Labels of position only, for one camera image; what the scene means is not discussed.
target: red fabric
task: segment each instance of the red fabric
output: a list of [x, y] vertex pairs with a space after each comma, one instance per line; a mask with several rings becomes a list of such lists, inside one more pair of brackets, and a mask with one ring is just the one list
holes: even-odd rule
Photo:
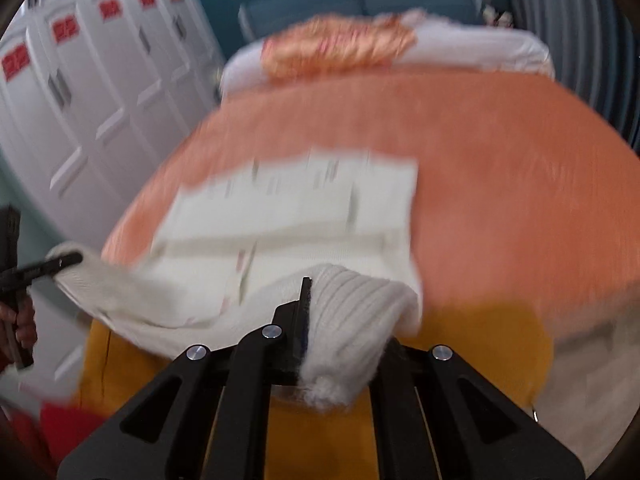
[[40, 431], [56, 466], [104, 421], [101, 416], [77, 408], [43, 404]]
[[27, 449], [36, 463], [55, 476], [57, 465], [51, 459], [47, 443], [44, 441], [36, 422], [28, 415], [21, 412], [11, 412], [11, 427], [16, 438]]

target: white cabinet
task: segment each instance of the white cabinet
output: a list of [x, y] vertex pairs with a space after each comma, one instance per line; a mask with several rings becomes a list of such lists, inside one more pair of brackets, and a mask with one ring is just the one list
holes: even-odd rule
[[101, 247], [216, 105], [197, 0], [29, 0], [0, 40], [0, 148], [41, 211]]
[[68, 318], [36, 290], [31, 297], [38, 325], [34, 365], [20, 372], [9, 367], [2, 373], [0, 404], [8, 401], [38, 418], [43, 402], [66, 404], [78, 390], [88, 327]]

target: black handheld tool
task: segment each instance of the black handheld tool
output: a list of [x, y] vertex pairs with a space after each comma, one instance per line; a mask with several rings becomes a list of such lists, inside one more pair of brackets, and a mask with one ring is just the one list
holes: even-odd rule
[[[18, 237], [20, 236], [20, 212], [12, 206], [0, 208], [0, 302], [16, 314], [20, 312], [26, 289], [34, 280], [53, 276], [69, 266], [82, 262], [82, 254], [62, 254], [58, 258], [39, 262], [18, 269]], [[4, 323], [4, 331], [12, 360], [18, 369], [33, 365], [31, 351], [22, 348], [15, 338], [17, 325]]]

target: orange fabric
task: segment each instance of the orange fabric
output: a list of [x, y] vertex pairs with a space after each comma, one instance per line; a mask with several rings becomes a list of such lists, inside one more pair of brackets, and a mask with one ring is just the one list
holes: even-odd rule
[[280, 81], [389, 66], [417, 41], [415, 32], [399, 20], [316, 16], [267, 38], [260, 62], [273, 80]]
[[[551, 360], [539, 320], [570, 332], [606, 319], [604, 300], [640, 278], [640, 164], [615, 131], [548, 78], [453, 70], [377, 70], [236, 96], [149, 181], [104, 257], [142, 256], [178, 187], [312, 146], [417, 158], [412, 249], [425, 316], [405, 342], [452, 345], [522, 406]], [[163, 365], [94, 322], [80, 403], [111, 413]], [[331, 416], [276, 402], [268, 472], [371, 478], [368, 409], [366, 397]]]

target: white pillow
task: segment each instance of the white pillow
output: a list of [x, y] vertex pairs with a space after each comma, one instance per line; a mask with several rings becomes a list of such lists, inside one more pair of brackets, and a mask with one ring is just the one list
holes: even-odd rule
[[[417, 9], [405, 13], [402, 22], [414, 29], [417, 43], [394, 64], [539, 73], [551, 79], [556, 76], [548, 46], [526, 30], [460, 25]], [[260, 63], [263, 43], [260, 40], [242, 47], [226, 64], [220, 83], [223, 98], [269, 82]]]

